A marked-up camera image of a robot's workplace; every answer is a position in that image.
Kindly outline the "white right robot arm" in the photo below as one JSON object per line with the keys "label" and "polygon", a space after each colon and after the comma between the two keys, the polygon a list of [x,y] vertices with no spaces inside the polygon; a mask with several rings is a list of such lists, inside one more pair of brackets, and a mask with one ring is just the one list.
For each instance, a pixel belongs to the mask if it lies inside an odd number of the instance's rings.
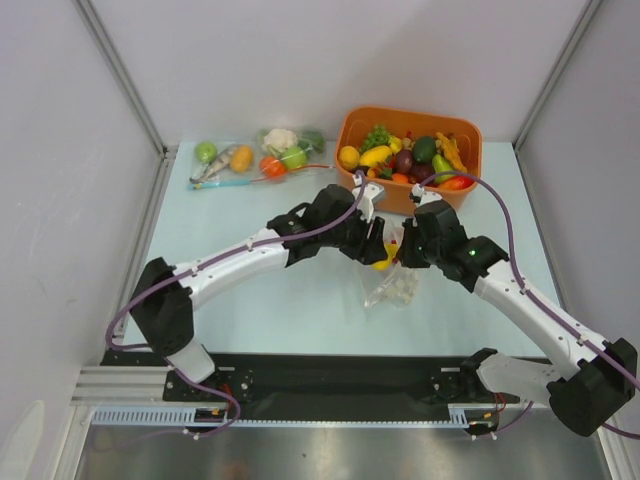
{"label": "white right robot arm", "polygon": [[493,240],[469,237],[446,201],[420,205],[402,228],[402,266],[438,268],[505,315],[548,360],[484,348],[463,365],[461,388],[469,399],[515,395],[550,408],[565,427],[588,437],[634,397],[637,350],[625,339],[607,340],[541,295]]}

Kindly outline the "yellow fake pear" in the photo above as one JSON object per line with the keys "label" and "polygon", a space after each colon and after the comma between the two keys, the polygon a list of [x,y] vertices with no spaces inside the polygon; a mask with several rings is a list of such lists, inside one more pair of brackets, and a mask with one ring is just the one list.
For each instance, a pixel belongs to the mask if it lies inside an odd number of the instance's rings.
{"label": "yellow fake pear", "polygon": [[360,153],[353,146],[344,146],[338,153],[339,164],[347,171],[353,171],[359,166]]}

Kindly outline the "orange fake bell pepper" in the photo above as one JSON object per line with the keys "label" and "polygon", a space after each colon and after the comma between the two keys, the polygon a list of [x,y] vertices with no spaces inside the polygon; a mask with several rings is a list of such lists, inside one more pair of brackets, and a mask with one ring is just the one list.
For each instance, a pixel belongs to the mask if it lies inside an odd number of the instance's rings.
{"label": "orange fake bell pepper", "polygon": [[399,250],[399,245],[397,243],[386,243],[384,247],[386,251],[386,257],[383,260],[376,261],[371,265],[371,268],[376,271],[386,271],[391,266],[397,263],[396,257]]}

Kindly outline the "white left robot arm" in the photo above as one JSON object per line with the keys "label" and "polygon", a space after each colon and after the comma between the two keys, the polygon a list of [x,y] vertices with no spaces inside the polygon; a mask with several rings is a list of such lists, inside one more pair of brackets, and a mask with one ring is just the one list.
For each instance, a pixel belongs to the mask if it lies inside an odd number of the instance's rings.
{"label": "white left robot arm", "polygon": [[383,197],[376,183],[354,190],[331,184],[229,249],[177,266],[156,258],[145,266],[128,312],[152,352],[186,377],[188,392],[211,399],[220,376],[196,338],[195,311],[225,290],[311,259],[324,248],[364,265],[386,259],[385,222],[374,214]]}

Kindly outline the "clear zip top bag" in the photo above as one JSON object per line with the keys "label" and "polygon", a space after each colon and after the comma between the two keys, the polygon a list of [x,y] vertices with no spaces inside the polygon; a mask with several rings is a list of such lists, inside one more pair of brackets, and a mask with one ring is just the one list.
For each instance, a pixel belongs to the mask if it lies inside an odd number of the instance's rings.
{"label": "clear zip top bag", "polygon": [[[394,223],[387,223],[384,229],[384,243],[400,243],[403,229]],[[419,286],[419,275],[415,270],[397,263],[386,271],[376,271],[371,266],[358,268],[359,281],[365,308],[377,304],[390,303],[400,308],[411,303]]]}

